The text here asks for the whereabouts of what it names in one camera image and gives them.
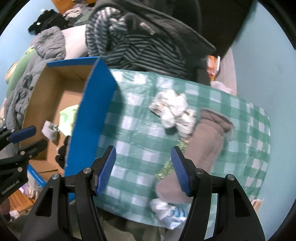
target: green checkered tablecloth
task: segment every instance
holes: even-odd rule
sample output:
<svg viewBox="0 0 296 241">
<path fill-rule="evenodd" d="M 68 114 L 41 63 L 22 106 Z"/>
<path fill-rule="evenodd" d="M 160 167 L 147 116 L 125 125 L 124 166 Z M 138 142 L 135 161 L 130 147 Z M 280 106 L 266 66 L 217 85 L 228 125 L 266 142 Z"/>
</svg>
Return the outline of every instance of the green checkered tablecloth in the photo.
<svg viewBox="0 0 296 241">
<path fill-rule="evenodd" d="M 74 23 L 74 26 L 81 26 L 81 25 L 87 24 L 90 15 L 91 15 L 91 11 L 89 11 L 89 12 L 83 14 L 83 16 L 80 17 L 80 18 Z"/>
<path fill-rule="evenodd" d="M 161 226 L 149 202 L 157 197 L 155 174 L 169 160 L 171 148 L 179 140 L 176 130 L 164 129 L 160 118 L 148 109 L 154 96 L 164 89 L 186 93 L 189 108 L 197 113 L 207 107 L 230 118 L 235 125 L 233 140 L 225 141 L 211 174 L 234 174 L 249 198 L 257 197 L 270 153 L 270 122 L 262 108 L 193 82 L 150 72 L 111 72 L 118 88 L 106 116 L 97 157 L 113 145 L 117 159 L 106 191 L 95 198 L 96 206 L 126 219 Z M 208 226 L 214 222 L 215 209 L 213 198 Z"/>
</svg>

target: black jacket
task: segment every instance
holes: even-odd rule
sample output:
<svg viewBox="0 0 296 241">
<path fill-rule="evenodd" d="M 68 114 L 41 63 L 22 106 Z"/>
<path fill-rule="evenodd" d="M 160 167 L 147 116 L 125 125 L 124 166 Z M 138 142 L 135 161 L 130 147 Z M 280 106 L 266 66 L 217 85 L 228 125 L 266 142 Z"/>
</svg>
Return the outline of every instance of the black jacket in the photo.
<svg viewBox="0 0 296 241">
<path fill-rule="evenodd" d="M 29 28 L 29 32 L 33 32 L 34 34 L 39 34 L 45 29 L 51 28 L 53 26 L 57 26 L 60 30 L 64 30 L 69 28 L 69 22 L 66 21 L 63 16 L 53 9 L 45 10 Z"/>
</svg>

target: cardboard box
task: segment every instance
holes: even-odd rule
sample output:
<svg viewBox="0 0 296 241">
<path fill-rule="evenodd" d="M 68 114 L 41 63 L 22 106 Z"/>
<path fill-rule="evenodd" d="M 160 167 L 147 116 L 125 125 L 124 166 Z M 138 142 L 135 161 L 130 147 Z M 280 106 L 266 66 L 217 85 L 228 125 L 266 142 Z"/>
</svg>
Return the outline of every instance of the cardboard box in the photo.
<svg viewBox="0 0 296 241">
<path fill-rule="evenodd" d="M 45 121 L 59 124 L 61 110 L 79 104 L 66 167 L 55 161 L 57 148 L 65 136 L 48 141 L 47 150 L 30 160 L 29 173 L 44 187 L 54 173 L 69 176 L 92 165 L 109 104 L 117 84 L 107 66 L 97 57 L 69 59 L 48 63 L 33 90 L 23 128 L 34 125 L 37 134 L 21 142 L 21 147 L 45 138 Z"/>
</svg>

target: screw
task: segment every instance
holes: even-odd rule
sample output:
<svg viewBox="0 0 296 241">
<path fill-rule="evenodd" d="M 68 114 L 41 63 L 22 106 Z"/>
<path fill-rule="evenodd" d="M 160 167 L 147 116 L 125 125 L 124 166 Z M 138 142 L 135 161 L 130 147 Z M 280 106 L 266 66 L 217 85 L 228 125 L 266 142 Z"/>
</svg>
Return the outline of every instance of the screw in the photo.
<svg viewBox="0 0 296 241">
<path fill-rule="evenodd" d="M 55 180 L 55 179 L 58 179 L 58 178 L 59 178 L 59 174 L 58 173 L 55 173 L 55 174 L 52 175 L 52 179 Z"/>
<path fill-rule="evenodd" d="M 229 180 L 231 180 L 231 181 L 233 181 L 234 179 L 235 179 L 235 177 L 234 177 L 234 175 L 227 175 L 227 178 L 229 179 Z"/>
<path fill-rule="evenodd" d="M 203 174 L 203 173 L 204 173 L 203 169 L 201 169 L 201 168 L 197 168 L 197 169 L 195 169 L 195 172 L 196 172 L 197 174 Z"/>
<path fill-rule="evenodd" d="M 91 168 L 90 167 L 86 167 L 86 168 L 83 169 L 83 172 L 85 174 L 90 173 L 91 172 Z"/>
</svg>

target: blue gripper pad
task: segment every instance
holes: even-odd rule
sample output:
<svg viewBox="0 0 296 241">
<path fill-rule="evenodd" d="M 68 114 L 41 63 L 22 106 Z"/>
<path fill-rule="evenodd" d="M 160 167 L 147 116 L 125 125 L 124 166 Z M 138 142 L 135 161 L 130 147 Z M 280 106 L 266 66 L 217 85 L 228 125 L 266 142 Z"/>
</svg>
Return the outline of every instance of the blue gripper pad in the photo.
<svg viewBox="0 0 296 241">
<path fill-rule="evenodd" d="M 36 127 L 35 126 L 29 126 L 27 128 L 21 129 L 16 132 L 12 132 L 10 137 L 8 138 L 8 141 L 10 143 L 19 143 L 23 140 L 26 140 L 30 137 L 33 137 L 36 135 Z"/>
<path fill-rule="evenodd" d="M 174 166 L 178 181 L 180 183 L 181 190 L 188 196 L 191 192 L 189 176 L 185 170 L 182 161 L 186 161 L 179 147 L 175 146 L 171 151 L 172 164 Z"/>
<path fill-rule="evenodd" d="M 113 147 L 98 178 L 98 187 L 96 189 L 96 193 L 98 196 L 100 196 L 106 190 L 107 183 L 109 181 L 109 177 L 111 175 L 111 171 L 113 169 L 115 160 L 116 149 L 115 147 Z"/>
</svg>

